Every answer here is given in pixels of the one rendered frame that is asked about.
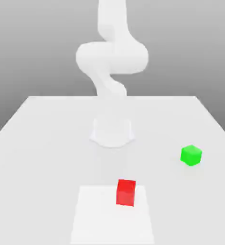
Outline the small red cube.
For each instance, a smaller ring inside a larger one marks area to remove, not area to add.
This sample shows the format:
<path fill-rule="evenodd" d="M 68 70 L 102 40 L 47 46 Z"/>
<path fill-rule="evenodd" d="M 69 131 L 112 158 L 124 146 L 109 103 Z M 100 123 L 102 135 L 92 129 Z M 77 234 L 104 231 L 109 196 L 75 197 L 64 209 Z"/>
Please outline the small red cube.
<path fill-rule="evenodd" d="M 116 204 L 134 206 L 135 189 L 135 180 L 119 179 L 117 185 Z"/>

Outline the small green cube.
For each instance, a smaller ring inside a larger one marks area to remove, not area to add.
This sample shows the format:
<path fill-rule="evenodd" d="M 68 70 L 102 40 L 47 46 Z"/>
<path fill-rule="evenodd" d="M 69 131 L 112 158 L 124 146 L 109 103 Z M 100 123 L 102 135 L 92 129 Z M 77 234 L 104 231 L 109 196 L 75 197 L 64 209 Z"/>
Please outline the small green cube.
<path fill-rule="evenodd" d="M 194 145 L 182 148 L 180 160 L 189 166 L 197 165 L 201 162 L 202 150 Z"/>

